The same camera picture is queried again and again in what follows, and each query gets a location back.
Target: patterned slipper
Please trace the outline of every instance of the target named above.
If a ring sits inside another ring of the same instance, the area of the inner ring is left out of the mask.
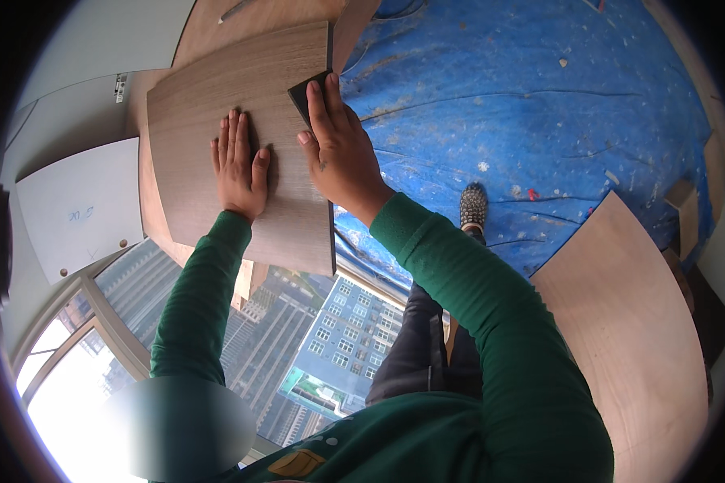
[[[459,225],[462,231],[466,231],[468,227],[476,227],[483,235],[488,211],[489,200],[486,198],[483,186],[474,182],[465,188],[459,198]]]

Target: white board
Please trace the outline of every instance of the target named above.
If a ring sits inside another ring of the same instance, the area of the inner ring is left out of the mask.
[[[16,183],[21,214],[48,282],[142,241],[139,138],[72,155]]]
[[[48,40],[17,108],[97,77],[168,69],[194,2],[81,0]]]

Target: finger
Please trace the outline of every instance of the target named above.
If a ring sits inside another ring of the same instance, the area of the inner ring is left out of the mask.
[[[209,142],[209,149],[212,151],[213,168],[215,169],[215,176],[217,176],[220,173],[220,157],[218,156],[217,138]]]
[[[311,135],[311,132],[302,130],[298,133],[298,143],[304,150],[306,161],[309,163],[309,170],[313,170],[319,166],[319,143],[317,139]]]
[[[226,156],[228,155],[228,118],[220,120],[220,136],[218,136],[218,165],[220,169],[226,167]]]
[[[270,162],[271,152],[266,148],[259,149],[253,160],[253,193],[268,192],[267,174]]]
[[[239,130],[239,112],[236,109],[228,111],[228,151],[226,152],[226,164],[233,162],[236,153],[236,131]]]
[[[236,129],[236,149],[233,162],[235,162],[241,173],[250,178],[250,141],[247,138],[248,124],[247,114],[239,114],[239,126]]]
[[[357,113],[346,104],[344,104],[344,113],[346,114],[346,118],[348,119],[349,126],[352,128],[352,130],[365,130],[363,129],[363,124],[360,122],[360,118],[357,117]]]
[[[349,120],[344,112],[344,102],[341,100],[341,91],[338,85],[338,74],[330,72],[325,78],[325,106],[330,121],[336,130],[349,131]]]
[[[325,110],[325,102],[322,100],[322,92],[316,80],[306,86],[306,100],[309,102],[311,130],[314,131],[318,140],[326,142],[336,129],[333,127],[328,112]]]

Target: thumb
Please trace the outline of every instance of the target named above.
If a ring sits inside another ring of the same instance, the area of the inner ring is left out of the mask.
[[[266,192],[268,190],[267,174],[270,162],[271,152],[266,148],[259,149],[253,160],[253,192]]]
[[[298,143],[304,150],[309,169],[313,169],[319,164],[319,143],[317,138],[311,132],[302,130],[298,133]]]

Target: green sleeve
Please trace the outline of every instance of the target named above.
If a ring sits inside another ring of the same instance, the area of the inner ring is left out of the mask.
[[[588,384],[528,281],[403,193],[370,233],[475,338],[492,479],[611,481],[611,442]]]
[[[244,218],[224,211],[196,244],[158,323],[151,377],[187,375],[226,384],[220,366],[222,340],[233,285],[251,237]]]

